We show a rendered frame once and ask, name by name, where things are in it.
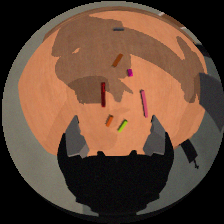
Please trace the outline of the magenta rod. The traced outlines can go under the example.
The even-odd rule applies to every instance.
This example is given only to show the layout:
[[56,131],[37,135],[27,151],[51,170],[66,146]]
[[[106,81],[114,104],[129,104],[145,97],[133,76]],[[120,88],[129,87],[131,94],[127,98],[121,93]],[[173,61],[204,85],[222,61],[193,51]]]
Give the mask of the magenta rod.
[[128,76],[129,76],[129,77],[130,77],[130,76],[133,76],[132,69],[128,69],[127,71],[128,71]]

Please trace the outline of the pink rod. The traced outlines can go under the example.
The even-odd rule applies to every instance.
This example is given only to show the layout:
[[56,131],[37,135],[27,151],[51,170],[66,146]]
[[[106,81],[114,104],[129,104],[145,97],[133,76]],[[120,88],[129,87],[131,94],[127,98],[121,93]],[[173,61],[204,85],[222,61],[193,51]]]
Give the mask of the pink rod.
[[142,98],[142,103],[143,103],[143,109],[144,109],[144,116],[145,118],[148,117],[148,110],[147,110],[147,102],[146,102],[146,96],[145,96],[145,91],[141,90],[141,98]]

